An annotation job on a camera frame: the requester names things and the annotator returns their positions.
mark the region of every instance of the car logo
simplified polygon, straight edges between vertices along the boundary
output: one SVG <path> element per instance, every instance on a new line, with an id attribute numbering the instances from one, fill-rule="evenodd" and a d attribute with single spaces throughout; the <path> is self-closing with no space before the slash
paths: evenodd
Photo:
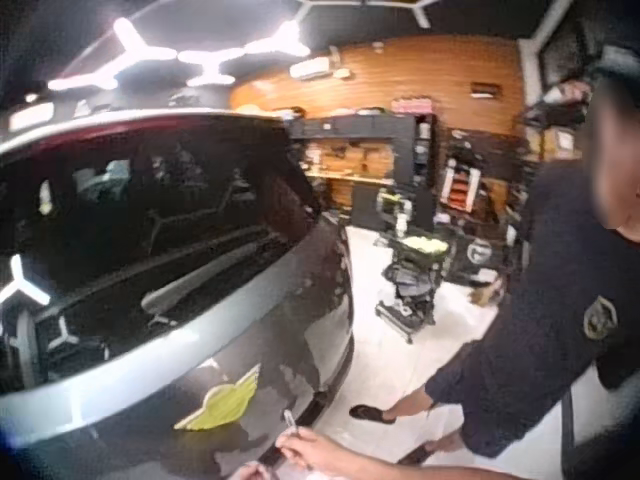
<path id="1" fill-rule="evenodd" d="M 598 296 L 584 312 L 584 333 L 591 340 L 602 340 L 618 327 L 618 314 L 613 304 Z"/>
<path id="2" fill-rule="evenodd" d="M 467 248 L 467 257 L 475 265 L 487 263 L 492 253 L 491 244 L 485 240 L 476 239 Z"/>
<path id="3" fill-rule="evenodd" d="M 258 390 L 260 364 L 235 385 L 217 385 L 207 392 L 202 407 L 174 425 L 175 430 L 211 430 L 242 418 Z"/>

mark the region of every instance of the wooden wall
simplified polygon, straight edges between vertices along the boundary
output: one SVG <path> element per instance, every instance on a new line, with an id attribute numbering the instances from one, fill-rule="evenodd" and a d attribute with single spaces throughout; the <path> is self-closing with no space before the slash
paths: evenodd
<path id="1" fill-rule="evenodd" d="M 341 108 L 390 108 L 396 97 L 429 95 L 447 127 L 513 134 L 514 116 L 524 105 L 520 57 L 514 41 L 489 37 L 419 36 L 385 41 L 383 53 L 370 45 L 341 49 L 350 80 L 301 82 L 288 71 L 271 72 L 240 85 L 231 107 L 255 104 L 264 110 L 300 106 L 309 117 Z M 470 96 L 471 82 L 502 86 L 499 100 Z"/>

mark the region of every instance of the car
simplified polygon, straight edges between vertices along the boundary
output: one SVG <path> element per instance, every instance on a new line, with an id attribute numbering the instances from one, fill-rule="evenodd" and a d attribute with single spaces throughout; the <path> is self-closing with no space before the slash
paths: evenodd
<path id="1" fill-rule="evenodd" d="M 104 112 L 0 145 L 0 421 L 52 478 L 273 462 L 353 356 L 344 227 L 281 121 Z"/>

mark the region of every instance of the rear windshield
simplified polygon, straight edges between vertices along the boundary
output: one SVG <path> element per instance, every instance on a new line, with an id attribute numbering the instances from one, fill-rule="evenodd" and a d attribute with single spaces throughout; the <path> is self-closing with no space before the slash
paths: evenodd
<path id="1" fill-rule="evenodd" d="M 125 125 L 1 160 L 3 391 L 192 320 L 309 232 L 317 208 L 284 132 L 228 120 Z"/>

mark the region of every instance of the rear wiper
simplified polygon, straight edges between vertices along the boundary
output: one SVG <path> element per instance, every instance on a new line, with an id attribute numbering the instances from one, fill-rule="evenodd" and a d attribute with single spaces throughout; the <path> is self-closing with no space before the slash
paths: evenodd
<path id="1" fill-rule="evenodd" d="M 221 255 L 206 265 L 168 283 L 164 287 L 147 293 L 140 306 L 152 315 L 160 315 L 176 306 L 184 297 L 201 287 L 219 273 L 255 255 L 260 247 L 272 241 L 275 235 L 253 241 Z"/>

